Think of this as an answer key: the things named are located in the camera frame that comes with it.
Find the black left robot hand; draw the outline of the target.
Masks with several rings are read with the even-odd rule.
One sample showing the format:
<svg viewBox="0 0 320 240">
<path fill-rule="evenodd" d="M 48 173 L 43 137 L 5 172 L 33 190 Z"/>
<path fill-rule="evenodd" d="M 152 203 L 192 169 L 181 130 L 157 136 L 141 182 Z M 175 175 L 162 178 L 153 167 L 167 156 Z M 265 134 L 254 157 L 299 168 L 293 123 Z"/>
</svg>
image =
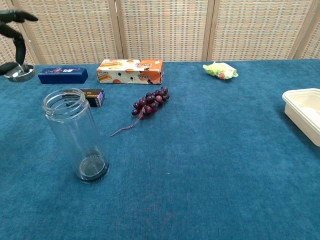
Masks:
<svg viewBox="0 0 320 240">
<path fill-rule="evenodd" d="M 0 34 L 13 40 L 15 45 L 15 62 L 6 62 L 0 66 L 0 75 L 3 76 L 17 66 L 22 66 L 26 56 L 26 45 L 23 35 L 14 30 L 8 23 L 24 23 L 25 21 L 36 22 L 39 19 L 23 10 L 0 11 Z"/>
</svg>

